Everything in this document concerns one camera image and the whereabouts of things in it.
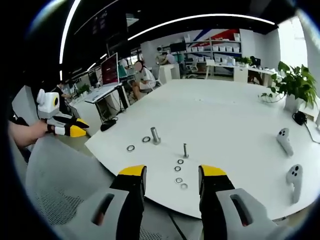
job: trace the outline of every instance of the white vr controller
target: white vr controller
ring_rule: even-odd
[[[300,164],[294,165],[286,174],[286,182],[293,184],[294,190],[292,195],[292,203],[296,204],[301,195],[303,168]]]
[[[289,156],[294,154],[294,150],[289,141],[289,128],[281,129],[276,136],[276,139]]]

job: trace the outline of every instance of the woman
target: woman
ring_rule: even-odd
[[[133,95],[137,100],[141,98],[140,90],[149,90],[156,86],[156,79],[148,68],[144,66],[141,60],[136,61],[134,69],[141,73],[141,81],[135,81],[132,84]]]

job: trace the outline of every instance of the white cabinet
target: white cabinet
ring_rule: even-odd
[[[235,67],[233,73],[233,80],[239,83],[247,83],[248,82],[248,69],[244,67]]]

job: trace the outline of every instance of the white round table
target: white round table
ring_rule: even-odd
[[[143,97],[120,114],[116,125],[98,131],[86,146],[117,175],[122,169],[146,165],[149,199],[177,212],[201,218],[199,175],[201,164],[223,169],[235,188],[243,188],[267,209],[272,220],[310,205],[320,192],[320,144],[312,142],[305,126],[283,110],[284,99],[262,103],[268,89],[246,83],[177,79]],[[143,143],[156,127],[161,143]],[[288,157],[276,140],[289,128],[294,155]],[[188,159],[183,159],[183,143]],[[127,147],[134,145],[133,152]],[[292,204],[292,185],[286,173],[303,167],[301,197]],[[187,189],[175,183],[182,178]]]

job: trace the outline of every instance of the black ceiling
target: black ceiling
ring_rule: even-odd
[[[63,70],[63,76],[68,77],[69,72],[73,72],[80,67],[85,70],[106,52],[107,36],[93,36],[93,20],[85,24],[80,30],[79,28],[102,8],[112,3],[113,0],[81,0],[68,31],[63,66],[59,66],[62,32],[72,2],[64,1],[58,10],[51,13],[47,20],[35,31],[35,34],[29,37],[24,47],[24,69],[29,73],[29,78],[34,77],[34,81],[58,82],[60,69]],[[145,41],[185,31],[242,28],[266,34],[277,27],[276,25],[245,18],[201,17],[168,24],[142,34],[131,41],[126,41],[128,37],[143,30],[178,18],[201,14],[228,13],[259,17],[278,24],[294,15],[294,9],[285,0],[207,0],[199,3],[194,1],[187,3],[185,0],[157,2],[118,0],[117,3],[106,8],[106,10],[119,13],[120,16],[133,14],[139,19],[138,22],[128,28],[128,32],[123,32],[120,29],[122,32],[121,38],[115,38],[118,43],[116,51],[122,54],[128,53],[128,50],[138,47]],[[113,20],[108,24],[117,27],[118,21]]]

